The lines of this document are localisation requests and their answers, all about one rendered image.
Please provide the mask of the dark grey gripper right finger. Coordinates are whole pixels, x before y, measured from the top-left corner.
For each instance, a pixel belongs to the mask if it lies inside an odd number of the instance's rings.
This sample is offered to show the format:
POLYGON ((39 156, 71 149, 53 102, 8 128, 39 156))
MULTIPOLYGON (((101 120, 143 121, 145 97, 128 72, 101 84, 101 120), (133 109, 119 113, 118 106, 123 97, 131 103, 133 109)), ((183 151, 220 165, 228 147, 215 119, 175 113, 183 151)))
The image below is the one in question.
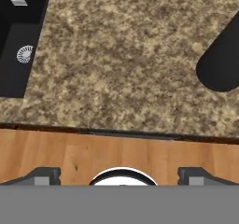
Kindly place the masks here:
POLYGON ((177 175, 177 184, 181 186, 239 186, 239 183, 211 175, 202 167, 179 167, 177 175))

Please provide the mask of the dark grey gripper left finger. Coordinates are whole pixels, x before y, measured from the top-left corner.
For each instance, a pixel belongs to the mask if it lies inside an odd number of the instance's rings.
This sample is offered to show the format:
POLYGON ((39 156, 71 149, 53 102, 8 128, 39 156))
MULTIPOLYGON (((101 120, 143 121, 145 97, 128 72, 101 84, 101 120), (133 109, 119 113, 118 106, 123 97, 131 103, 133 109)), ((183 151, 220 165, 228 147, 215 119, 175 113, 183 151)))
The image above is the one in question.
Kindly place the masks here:
POLYGON ((60 167, 36 167, 25 176, 0 183, 0 186, 60 186, 60 167))

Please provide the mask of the white and black round object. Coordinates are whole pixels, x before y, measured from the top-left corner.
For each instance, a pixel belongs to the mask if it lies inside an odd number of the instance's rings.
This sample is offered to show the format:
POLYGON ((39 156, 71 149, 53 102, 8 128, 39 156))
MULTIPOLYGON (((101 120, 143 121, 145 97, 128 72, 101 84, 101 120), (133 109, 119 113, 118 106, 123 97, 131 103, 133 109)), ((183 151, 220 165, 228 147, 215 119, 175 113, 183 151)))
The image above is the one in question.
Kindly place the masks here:
POLYGON ((96 175, 90 186, 157 186, 157 182, 135 168, 113 167, 96 175))

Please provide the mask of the black kitchen sink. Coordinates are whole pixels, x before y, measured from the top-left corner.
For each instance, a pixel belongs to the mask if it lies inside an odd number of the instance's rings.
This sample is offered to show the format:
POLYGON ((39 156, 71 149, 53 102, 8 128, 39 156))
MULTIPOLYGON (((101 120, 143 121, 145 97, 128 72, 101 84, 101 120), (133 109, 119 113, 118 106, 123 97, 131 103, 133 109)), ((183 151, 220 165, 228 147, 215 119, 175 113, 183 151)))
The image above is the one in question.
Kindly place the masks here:
POLYGON ((24 97, 48 2, 0 0, 0 97, 24 97))

